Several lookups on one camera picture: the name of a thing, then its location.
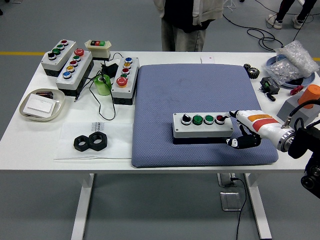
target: person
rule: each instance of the person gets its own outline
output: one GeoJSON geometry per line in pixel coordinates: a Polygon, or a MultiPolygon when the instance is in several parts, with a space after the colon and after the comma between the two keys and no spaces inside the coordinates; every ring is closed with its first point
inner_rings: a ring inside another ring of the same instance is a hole
{"type": "MultiPolygon", "coordinates": [[[[266,17],[267,23],[271,24],[275,29],[282,29],[283,19],[294,2],[295,0],[282,0],[279,12],[277,14],[270,14],[266,17]]],[[[293,27],[295,29],[301,29],[306,19],[306,16],[310,13],[311,9],[314,7],[316,2],[317,0],[304,1],[300,14],[295,15],[292,19],[293,27]]]]}
{"type": "Polygon", "coordinates": [[[161,17],[162,51],[201,52],[210,22],[222,18],[223,0],[153,0],[161,17]]]}
{"type": "Polygon", "coordinates": [[[1,11],[1,9],[0,9],[0,16],[2,16],[4,14],[4,12],[3,11],[1,11]]]}

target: black gear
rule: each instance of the black gear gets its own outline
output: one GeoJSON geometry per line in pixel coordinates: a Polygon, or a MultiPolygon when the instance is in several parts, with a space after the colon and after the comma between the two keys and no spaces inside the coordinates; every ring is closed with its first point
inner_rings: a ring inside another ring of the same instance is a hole
{"type": "Polygon", "coordinates": [[[257,68],[255,68],[255,67],[249,68],[246,72],[248,73],[248,76],[249,76],[249,78],[251,78],[251,79],[256,79],[256,78],[258,78],[259,73],[260,73],[260,71],[259,71],[257,68]]]}
{"type": "Polygon", "coordinates": [[[248,63],[246,63],[245,65],[243,65],[243,67],[244,67],[244,69],[245,69],[246,71],[248,71],[248,69],[251,68],[251,65],[248,64],[248,63]]]}

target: clear plastic bag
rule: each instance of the clear plastic bag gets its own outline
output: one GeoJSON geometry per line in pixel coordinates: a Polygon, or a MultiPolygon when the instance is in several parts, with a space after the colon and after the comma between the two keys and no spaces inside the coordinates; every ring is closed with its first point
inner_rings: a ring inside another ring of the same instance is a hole
{"type": "Polygon", "coordinates": [[[299,73],[299,69],[287,58],[266,66],[266,71],[279,85],[302,77],[302,75],[299,73]]]}
{"type": "Polygon", "coordinates": [[[276,49],[275,52],[277,56],[285,56],[285,58],[277,57],[277,60],[281,60],[266,66],[266,71],[279,85],[291,80],[307,78],[319,70],[318,64],[297,40],[276,49]]]}
{"type": "Polygon", "coordinates": [[[285,55],[299,69],[299,73],[304,78],[319,70],[318,64],[298,40],[289,43],[285,47],[276,49],[275,52],[277,55],[285,55]]]}

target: white sneaker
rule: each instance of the white sneaker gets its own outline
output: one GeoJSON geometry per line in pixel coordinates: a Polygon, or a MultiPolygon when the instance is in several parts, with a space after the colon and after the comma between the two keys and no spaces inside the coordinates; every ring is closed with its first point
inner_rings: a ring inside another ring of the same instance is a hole
{"type": "Polygon", "coordinates": [[[266,17],[266,22],[273,26],[275,29],[282,29],[282,20],[277,21],[276,20],[277,15],[270,14],[266,17]]]}
{"type": "Polygon", "coordinates": [[[304,24],[304,21],[302,20],[298,20],[298,15],[295,15],[293,18],[292,18],[292,21],[294,23],[293,27],[295,29],[300,29],[302,27],[302,25],[304,24]]]}

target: red button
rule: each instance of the red button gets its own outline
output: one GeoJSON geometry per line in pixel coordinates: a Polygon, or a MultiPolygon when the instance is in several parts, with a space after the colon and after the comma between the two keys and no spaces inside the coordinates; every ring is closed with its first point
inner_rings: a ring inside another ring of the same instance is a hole
{"type": "Polygon", "coordinates": [[[77,65],[78,65],[78,62],[77,62],[77,61],[71,61],[71,62],[70,62],[70,66],[76,67],[77,65]]]}
{"type": "Polygon", "coordinates": [[[224,120],[224,117],[222,115],[217,115],[215,118],[221,122],[224,120]]]}
{"type": "Polygon", "coordinates": [[[130,71],[130,70],[129,70],[128,68],[122,69],[122,73],[123,73],[123,74],[127,74],[129,71],[130,71]]]}
{"type": "Polygon", "coordinates": [[[68,45],[68,41],[67,40],[62,40],[61,44],[64,45],[64,46],[67,46],[68,45]]]}
{"type": "Polygon", "coordinates": [[[128,79],[121,76],[121,77],[118,77],[118,79],[116,80],[116,83],[120,86],[120,87],[124,87],[125,85],[127,85],[128,83],[128,79]]]}
{"type": "Polygon", "coordinates": [[[82,56],[83,54],[85,54],[85,50],[77,48],[76,50],[74,50],[74,54],[77,56],[82,56]]]}

